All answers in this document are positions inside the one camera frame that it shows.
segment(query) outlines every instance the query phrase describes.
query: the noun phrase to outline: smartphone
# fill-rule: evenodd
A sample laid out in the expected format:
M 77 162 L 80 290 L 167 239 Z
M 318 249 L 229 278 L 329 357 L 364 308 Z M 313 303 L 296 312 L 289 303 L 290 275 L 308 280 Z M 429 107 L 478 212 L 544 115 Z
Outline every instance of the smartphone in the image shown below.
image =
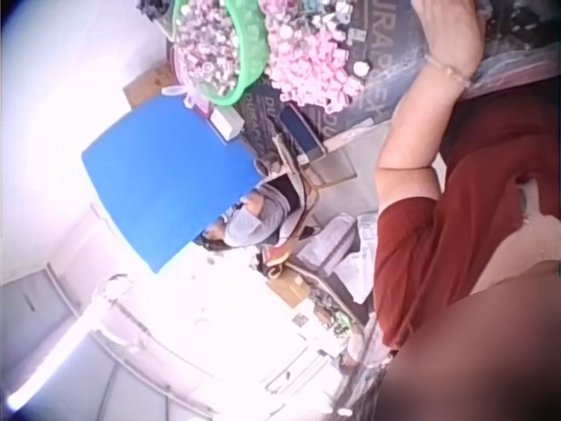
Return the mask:
M 289 104 L 284 107 L 280 112 L 279 120 L 285 130 L 295 139 L 310 162 L 318 160 L 327 154 L 322 141 L 294 105 Z

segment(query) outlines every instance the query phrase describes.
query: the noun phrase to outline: blue object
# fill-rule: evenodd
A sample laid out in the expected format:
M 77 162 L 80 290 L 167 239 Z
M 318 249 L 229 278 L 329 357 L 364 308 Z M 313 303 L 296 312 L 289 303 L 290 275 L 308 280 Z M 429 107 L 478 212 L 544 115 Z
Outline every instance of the blue object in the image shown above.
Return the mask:
M 103 206 L 153 272 L 260 180 L 180 96 L 156 96 L 102 134 L 82 160 Z

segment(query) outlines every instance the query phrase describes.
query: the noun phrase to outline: gray shirt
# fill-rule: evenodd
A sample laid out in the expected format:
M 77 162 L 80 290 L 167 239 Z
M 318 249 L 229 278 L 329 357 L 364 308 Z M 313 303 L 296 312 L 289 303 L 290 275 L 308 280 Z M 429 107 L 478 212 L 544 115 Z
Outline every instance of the gray shirt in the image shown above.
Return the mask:
M 274 187 L 263 184 L 254 190 L 264 197 L 257 217 L 245 207 L 233 211 L 226 223 L 224 243 L 232 247 L 255 246 L 268 239 L 290 212 L 288 200 Z

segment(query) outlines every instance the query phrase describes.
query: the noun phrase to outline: brown box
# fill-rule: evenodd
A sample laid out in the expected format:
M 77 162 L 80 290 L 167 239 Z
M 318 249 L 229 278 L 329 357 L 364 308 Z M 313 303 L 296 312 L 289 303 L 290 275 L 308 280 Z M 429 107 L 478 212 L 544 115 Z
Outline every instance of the brown box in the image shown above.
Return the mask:
M 135 108 L 158 95 L 162 88 L 176 84 L 178 82 L 174 71 L 169 63 L 165 62 L 137 77 L 123 88 L 123 92 L 129 105 Z
M 293 309 L 304 301 L 311 291 L 306 282 L 302 281 L 298 284 L 296 282 L 297 278 L 299 278 L 299 275 L 294 270 L 284 268 L 277 279 L 267 280 L 266 285 Z

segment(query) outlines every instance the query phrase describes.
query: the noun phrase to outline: short sleeve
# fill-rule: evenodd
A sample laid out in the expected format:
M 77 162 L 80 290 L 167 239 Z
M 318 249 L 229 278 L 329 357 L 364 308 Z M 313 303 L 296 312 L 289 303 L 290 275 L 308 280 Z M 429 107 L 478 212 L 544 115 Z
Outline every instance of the short sleeve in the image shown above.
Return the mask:
M 437 201 L 411 197 L 388 206 L 378 219 L 374 297 L 382 342 L 401 347 L 414 323 L 415 298 L 431 261 Z

